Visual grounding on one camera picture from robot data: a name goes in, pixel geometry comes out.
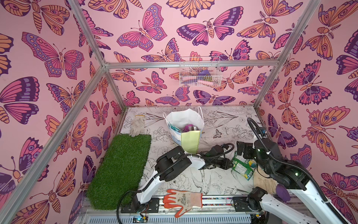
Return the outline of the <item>green snack packet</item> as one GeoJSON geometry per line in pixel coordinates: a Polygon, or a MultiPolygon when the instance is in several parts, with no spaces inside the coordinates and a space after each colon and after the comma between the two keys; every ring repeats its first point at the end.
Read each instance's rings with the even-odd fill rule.
{"type": "Polygon", "coordinates": [[[257,164],[254,160],[244,159],[241,155],[238,155],[237,152],[234,154],[232,163],[233,168],[231,174],[237,181],[244,179],[249,181],[257,168],[257,164]]]}

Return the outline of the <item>purple grape candy bag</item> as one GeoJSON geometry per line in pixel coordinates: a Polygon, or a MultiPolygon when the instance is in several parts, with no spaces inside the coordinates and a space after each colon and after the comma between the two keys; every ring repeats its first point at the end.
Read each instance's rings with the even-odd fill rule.
{"type": "Polygon", "coordinates": [[[197,126],[194,126],[193,124],[188,124],[184,127],[183,132],[186,133],[186,132],[197,131],[197,130],[198,130],[197,126]]]}

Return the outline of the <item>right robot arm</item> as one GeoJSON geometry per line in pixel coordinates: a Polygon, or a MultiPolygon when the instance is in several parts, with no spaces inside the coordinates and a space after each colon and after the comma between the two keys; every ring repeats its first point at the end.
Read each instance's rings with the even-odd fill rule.
{"type": "MultiPolygon", "coordinates": [[[[314,216],[317,224],[348,224],[350,221],[333,205],[309,171],[299,162],[283,158],[277,143],[264,136],[263,130],[252,119],[247,119],[254,133],[254,142],[237,143],[238,154],[254,160],[269,178],[283,185],[298,197],[314,216]]],[[[267,191],[255,187],[248,195],[250,209],[273,214],[287,223],[305,224],[304,215],[280,201],[267,191]]]]}

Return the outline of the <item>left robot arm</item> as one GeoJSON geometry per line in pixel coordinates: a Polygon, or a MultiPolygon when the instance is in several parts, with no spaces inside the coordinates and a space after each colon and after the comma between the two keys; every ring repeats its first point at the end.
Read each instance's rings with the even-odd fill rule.
{"type": "Polygon", "coordinates": [[[205,154],[190,154],[185,152],[181,146],[163,154],[157,159],[154,172],[147,182],[137,190],[129,190],[122,195],[116,208],[116,218],[118,223],[122,223],[120,214],[122,213],[122,202],[131,194],[131,204],[127,207],[131,213],[145,211],[150,207],[152,196],[160,186],[174,180],[177,176],[189,168],[196,170],[222,169],[228,170],[233,167],[233,163],[226,158],[226,155],[235,149],[234,144],[226,143],[215,145],[205,154]]]}

